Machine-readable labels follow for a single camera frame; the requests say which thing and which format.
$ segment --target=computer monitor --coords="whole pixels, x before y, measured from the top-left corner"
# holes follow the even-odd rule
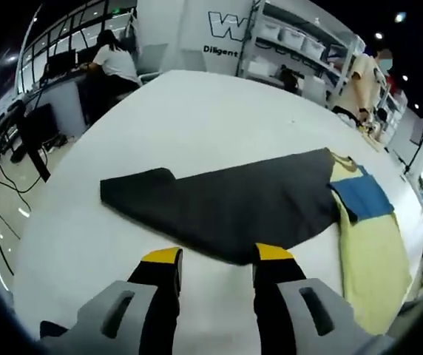
[[[96,56],[96,53],[98,53],[98,46],[88,47],[84,50],[81,50],[77,52],[77,63],[78,64],[84,64],[84,63],[91,63],[93,59]]]
[[[47,59],[47,63],[49,64],[49,71],[47,73],[49,78],[63,75],[75,68],[75,50],[68,50],[52,55]]]

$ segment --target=glass wall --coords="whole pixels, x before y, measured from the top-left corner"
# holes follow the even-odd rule
[[[59,19],[24,51],[22,68],[18,74],[18,91],[28,92],[33,89],[44,74],[50,56],[95,46],[102,29],[110,29],[119,37],[128,22],[127,10],[136,4],[137,0],[91,1]]]

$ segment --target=yellow t-shirt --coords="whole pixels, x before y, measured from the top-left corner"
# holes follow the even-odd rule
[[[362,98],[364,101],[364,108],[371,109],[376,105],[376,100],[379,100],[379,91],[381,83],[384,82],[384,76],[377,69],[376,60],[367,55],[359,55],[351,68],[350,78],[354,73],[358,73],[361,77]],[[342,107],[347,111],[353,113],[355,117],[359,115],[359,106],[356,99],[356,91],[354,87],[354,80],[350,80],[343,88],[342,94],[335,101],[335,106]]]

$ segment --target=white t-shirt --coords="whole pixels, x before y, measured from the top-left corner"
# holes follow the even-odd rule
[[[141,85],[135,62],[125,50],[111,50],[108,44],[104,45],[96,53],[93,63],[101,65],[106,75],[117,75]]]
[[[346,109],[347,111],[353,113],[355,117],[359,116],[360,108],[372,109],[376,105],[376,101],[379,99],[381,84],[385,80],[377,68],[378,65],[373,57],[364,53],[358,55],[351,69],[350,78],[353,77],[354,73],[358,73],[361,77],[359,82],[361,83],[364,107],[358,107],[354,80],[350,80],[343,88],[342,94],[335,102],[335,106]]]

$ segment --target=white tabletop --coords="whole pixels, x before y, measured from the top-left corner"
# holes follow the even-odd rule
[[[204,72],[168,72],[109,111],[73,146],[44,187],[18,250],[14,302],[38,337],[42,320],[71,327],[77,310],[167,236],[100,202],[100,180],[166,167],[177,178],[328,147],[365,166],[395,206],[410,272],[423,249],[423,216],[389,155],[328,110],[264,84]],[[342,293],[338,227],[294,248],[307,277]],[[259,354],[251,266],[190,249],[175,354]]]

